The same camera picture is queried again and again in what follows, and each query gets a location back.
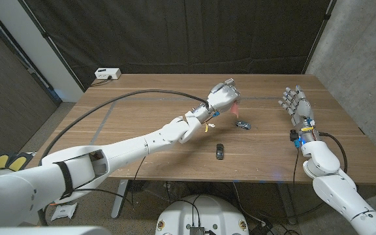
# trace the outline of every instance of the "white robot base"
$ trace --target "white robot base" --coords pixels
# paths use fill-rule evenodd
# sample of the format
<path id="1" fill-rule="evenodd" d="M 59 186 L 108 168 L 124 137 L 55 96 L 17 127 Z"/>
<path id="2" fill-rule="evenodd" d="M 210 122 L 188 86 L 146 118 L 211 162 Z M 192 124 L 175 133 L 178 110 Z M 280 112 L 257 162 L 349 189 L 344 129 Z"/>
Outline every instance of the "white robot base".
<path id="1" fill-rule="evenodd" d="M 218 235 L 247 235 L 245 217 L 232 204 L 216 196 L 191 195 L 177 200 L 162 212 L 157 220 L 156 235 L 200 234 L 211 231 Z"/>

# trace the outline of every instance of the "screw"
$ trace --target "screw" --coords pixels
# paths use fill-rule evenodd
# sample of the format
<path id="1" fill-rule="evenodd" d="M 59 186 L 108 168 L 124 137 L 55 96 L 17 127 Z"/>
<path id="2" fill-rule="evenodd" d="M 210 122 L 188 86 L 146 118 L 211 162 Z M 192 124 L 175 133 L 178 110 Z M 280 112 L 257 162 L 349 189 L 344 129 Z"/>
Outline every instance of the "screw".
<path id="1" fill-rule="evenodd" d="M 247 228 L 247 224 L 245 221 L 241 220 L 239 221 L 239 227 L 242 229 L 242 230 L 245 230 Z"/>
<path id="2" fill-rule="evenodd" d="M 159 229 L 159 230 L 162 230 L 162 228 L 164 228 L 165 227 L 165 222 L 163 221 L 163 220 L 161 220 L 161 221 L 159 221 L 158 223 L 157 223 L 157 228 Z"/>

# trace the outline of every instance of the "electrical outlet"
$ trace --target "electrical outlet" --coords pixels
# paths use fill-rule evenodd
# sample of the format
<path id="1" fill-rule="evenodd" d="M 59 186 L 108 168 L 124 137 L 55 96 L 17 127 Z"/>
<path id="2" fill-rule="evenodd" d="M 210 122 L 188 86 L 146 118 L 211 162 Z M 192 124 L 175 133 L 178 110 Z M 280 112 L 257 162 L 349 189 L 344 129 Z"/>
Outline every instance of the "electrical outlet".
<path id="1" fill-rule="evenodd" d="M 95 71 L 95 76 L 97 79 L 107 79 L 111 76 L 111 79 L 118 79 L 121 75 L 119 68 L 98 68 Z"/>

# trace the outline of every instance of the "wooden table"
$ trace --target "wooden table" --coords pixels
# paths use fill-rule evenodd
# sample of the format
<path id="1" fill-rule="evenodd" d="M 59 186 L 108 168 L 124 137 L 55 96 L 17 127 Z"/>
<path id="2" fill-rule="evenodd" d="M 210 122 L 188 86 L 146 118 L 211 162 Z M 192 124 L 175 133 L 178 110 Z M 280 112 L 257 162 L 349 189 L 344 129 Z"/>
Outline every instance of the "wooden table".
<path id="1" fill-rule="evenodd" d="M 334 135 L 345 148 L 349 176 L 358 184 L 376 184 L 376 147 L 311 75 L 122 74 L 119 80 L 89 88 L 29 166 L 37 166 L 48 143 L 70 122 L 113 97 L 139 89 L 169 89 L 206 98 L 214 85 L 229 78 L 234 79 L 243 97 L 239 119 L 249 122 L 251 130 L 235 127 L 234 114 L 221 114 L 210 121 L 215 128 L 205 133 L 204 127 L 187 143 L 177 143 L 170 151 L 148 155 L 143 163 L 139 160 L 115 171 L 111 177 L 132 180 L 141 164 L 138 180 L 292 182 L 296 148 L 289 141 L 289 132 L 293 126 L 290 116 L 277 102 L 285 87 L 300 84 L 313 107 L 317 129 Z M 52 152 L 77 145 L 111 144 L 147 134 L 198 104 L 185 97 L 161 93 L 145 93 L 116 101 L 73 127 Z M 324 141 L 343 166 L 336 143 L 327 137 Z M 225 146 L 222 161 L 215 158 L 218 143 Z M 298 160 L 298 183 L 311 182 L 302 170 L 306 159 L 301 156 Z"/>

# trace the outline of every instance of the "blue connector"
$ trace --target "blue connector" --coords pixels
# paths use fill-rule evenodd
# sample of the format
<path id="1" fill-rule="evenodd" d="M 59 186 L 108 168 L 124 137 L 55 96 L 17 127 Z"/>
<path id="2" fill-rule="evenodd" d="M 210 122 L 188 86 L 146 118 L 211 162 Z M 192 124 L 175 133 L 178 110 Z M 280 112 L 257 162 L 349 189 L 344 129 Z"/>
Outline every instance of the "blue connector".
<path id="1" fill-rule="evenodd" d="M 296 148 L 299 148 L 300 147 L 300 141 L 294 140 L 294 145 L 295 145 Z"/>

